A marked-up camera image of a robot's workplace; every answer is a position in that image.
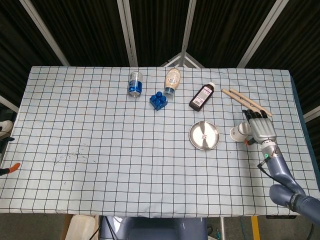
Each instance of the wooden chopstick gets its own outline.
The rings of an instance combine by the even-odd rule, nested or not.
[[[251,105],[255,106],[257,109],[259,110],[263,110],[265,111],[266,114],[268,114],[270,117],[272,117],[272,114],[270,112],[268,112],[267,110],[265,110],[262,106],[260,106],[259,104],[257,104],[256,102],[252,101],[250,98],[246,97],[245,95],[241,94],[240,92],[230,88],[229,90],[231,93],[234,93],[235,95],[237,95],[238,97],[240,97],[241,99],[246,100],[248,103],[250,103]]]
[[[248,109],[251,109],[252,111],[254,112],[259,112],[259,110],[257,108],[255,108],[254,106],[251,106],[248,102],[240,99],[237,95],[225,90],[225,89],[222,89],[222,92],[224,94],[227,94],[230,98],[236,100],[238,103],[242,104],[243,106],[245,106],[246,108]]]

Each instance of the robotic hand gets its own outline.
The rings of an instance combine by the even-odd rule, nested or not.
[[[267,114],[264,111],[259,113],[252,110],[243,110],[243,113],[250,124],[252,133],[252,138],[246,140],[245,143],[247,145],[260,144],[265,158],[257,167],[280,184],[274,184],[270,187],[271,200],[275,204],[287,207],[309,218],[320,226],[320,201],[307,196],[291,175],[278,147],[276,131]],[[263,169],[263,164],[267,165],[270,174]]]

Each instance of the stainless steel plate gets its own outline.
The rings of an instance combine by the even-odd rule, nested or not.
[[[200,150],[210,150],[219,142],[219,131],[215,125],[208,121],[195,123],[189,131],[191,143]]]

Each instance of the blue can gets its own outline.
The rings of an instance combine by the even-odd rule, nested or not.
[[[129,90],[128,93],[132,97],[139,97],[142,92],[142,73],[138,71],[134,71],[130,74],[129,78]]]

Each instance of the white cup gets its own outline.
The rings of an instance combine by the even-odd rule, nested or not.
[[[234,126],[230,130],[230,137],[236,142],[244,142],[246,137],[251,133],[249,123],[242,122],[238,126]]]

